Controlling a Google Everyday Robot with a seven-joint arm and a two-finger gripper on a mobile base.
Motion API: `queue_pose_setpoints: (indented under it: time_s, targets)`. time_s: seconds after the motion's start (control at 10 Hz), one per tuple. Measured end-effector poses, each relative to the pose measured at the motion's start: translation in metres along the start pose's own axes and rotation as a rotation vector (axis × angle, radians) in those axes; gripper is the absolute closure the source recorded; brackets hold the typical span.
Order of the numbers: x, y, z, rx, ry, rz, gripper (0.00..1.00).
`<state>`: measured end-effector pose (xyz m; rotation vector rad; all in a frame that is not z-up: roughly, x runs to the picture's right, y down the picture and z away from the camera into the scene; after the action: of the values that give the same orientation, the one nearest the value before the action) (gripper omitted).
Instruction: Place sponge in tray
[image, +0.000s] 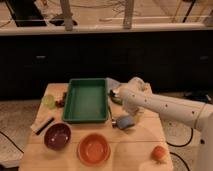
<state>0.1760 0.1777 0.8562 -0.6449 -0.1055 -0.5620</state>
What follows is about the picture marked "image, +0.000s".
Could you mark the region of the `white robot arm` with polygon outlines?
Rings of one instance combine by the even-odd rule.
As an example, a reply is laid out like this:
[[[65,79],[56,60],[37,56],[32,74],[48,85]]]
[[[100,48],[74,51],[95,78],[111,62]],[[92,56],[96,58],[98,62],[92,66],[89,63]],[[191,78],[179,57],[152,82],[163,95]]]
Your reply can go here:
[[[213,171],[213,105],[148,93],[145,83],[133,77],[118,88],[123,109],[135,115],[139,107],[181,122],[201,133],[195,171]]]

